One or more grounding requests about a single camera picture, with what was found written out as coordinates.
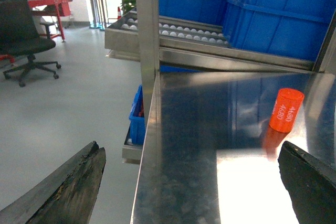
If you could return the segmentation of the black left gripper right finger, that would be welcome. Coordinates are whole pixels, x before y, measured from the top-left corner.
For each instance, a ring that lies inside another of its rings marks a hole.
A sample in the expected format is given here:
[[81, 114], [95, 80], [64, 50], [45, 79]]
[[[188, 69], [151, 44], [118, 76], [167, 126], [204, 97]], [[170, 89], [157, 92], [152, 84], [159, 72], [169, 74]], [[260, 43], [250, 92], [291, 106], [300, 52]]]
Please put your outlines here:
[[299, 223], [335, 223], [335, 170], [289, 141], [278, 163]]

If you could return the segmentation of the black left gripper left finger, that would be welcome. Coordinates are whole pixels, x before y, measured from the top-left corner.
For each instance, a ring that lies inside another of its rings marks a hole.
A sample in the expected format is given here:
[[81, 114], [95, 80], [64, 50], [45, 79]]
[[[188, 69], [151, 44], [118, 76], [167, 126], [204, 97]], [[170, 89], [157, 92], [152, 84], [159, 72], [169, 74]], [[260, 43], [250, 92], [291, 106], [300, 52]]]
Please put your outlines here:
[[1, 223], [89, 223], [105, 165], [105, 149], [89, 143], [2, 209]]

